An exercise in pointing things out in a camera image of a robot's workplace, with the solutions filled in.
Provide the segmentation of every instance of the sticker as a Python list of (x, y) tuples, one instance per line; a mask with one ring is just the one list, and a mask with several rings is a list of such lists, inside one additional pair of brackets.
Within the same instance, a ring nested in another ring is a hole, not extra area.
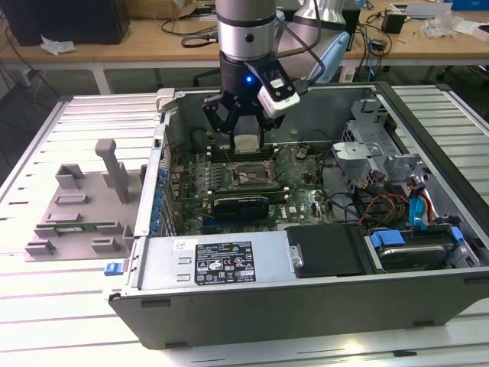
[(279, 79), (272, 80), (270, 82), (270, 85), (275, 89), (279, 89), (283, 87), (285, 84), (283, 84), (283, 80), (279, 78)]
[(176, 239), (173, 241), (174, 251), (192, 251), (194, 246), (199, 243), (197, 239)]
[(198, 285), (256, 281), (251, 242), (195, 245)]

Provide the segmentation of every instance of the gray plastic stand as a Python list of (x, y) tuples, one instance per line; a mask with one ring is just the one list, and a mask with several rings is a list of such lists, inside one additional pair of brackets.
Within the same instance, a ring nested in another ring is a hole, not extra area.
[(96, 145), (107, 174), (84, 174), (78, 164), (60, 167), (56, 174), (60, 186), (25, 248), (26, 261), (130, 255), (144, 175), (126, 172), (117, 162), (115, 148), (112, 139)]

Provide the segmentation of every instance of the white cable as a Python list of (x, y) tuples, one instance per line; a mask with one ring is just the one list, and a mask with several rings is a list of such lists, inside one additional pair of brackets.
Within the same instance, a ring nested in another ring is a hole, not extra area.
[(47, 73), (47, 70), (45, 70), (43, 72), (43, 75), (42, 77), (39, 78), (39, 83), (37, 84), (37, 88), (36, 88), (36, 91), (34, 92), (34, 99), (33, 99), (33, 104), (36, 106), (36, 98), (37, 98), (37, 92), (39, 92), (39, 89), (40, 89), (40, 84), (42, 83), (43, 81), (43, 78), (46, 76), (46, 73)]

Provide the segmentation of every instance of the slotted metal surface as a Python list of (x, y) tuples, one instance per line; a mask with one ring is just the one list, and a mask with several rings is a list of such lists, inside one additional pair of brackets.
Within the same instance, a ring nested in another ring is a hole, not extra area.
[[(25, 263), (21, 254), (25, 239), (57, 187), (53, 175), (59, 163), (79, 161), (83, 170), (103, 170), (92, 149), (95, 135), (105, 132), (104, 136), (119, 136), (118, 157), (128, 169), (137, 169), (147, 159), (157, 124), (156, 112), (149, 112), (153, 105), (154, 95), (78, 97), (68, 106), (58, 105), (37, 143), (0, 190), (0, 365), (274, 362), (272, 365), (407, 367), (489, 362), (489, 300), (476, 303), (444, 327), (150, 351), (141, 346), (104, 299), (104, 292), (116, 290), (121, 282), (118, 277), (103, 275), (108, 261)], [(79, 109), (73, 119), (74, 106), (85, 107), (87, 113)], [(95, 110), (104, 112), (94, 114)], [(69, 131), (68, 125), (76, 129), (73, 140), (55, 139), (56, 134)], [(127, 130), (134, 134), (120, 136)], [(246, 327), (245, 317), (239, 315), (236, 327)], [(417, 356), (394, 357), (397, 350), (413, 351)]]
[[(436, 86), (395, 86), (428, 133), (489, 203), (489, 125), (451, 91)], [(397, 129), (406, 148), (413, 143)]]

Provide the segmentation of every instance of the desktop computer tower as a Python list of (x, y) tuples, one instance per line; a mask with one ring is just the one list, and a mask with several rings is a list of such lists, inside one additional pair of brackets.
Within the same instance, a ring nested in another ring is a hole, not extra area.
[(129, 29), (125, 0), (0, 0), (12, 34), (24, 46), (40, 36), (75, 44), (119, 44)]

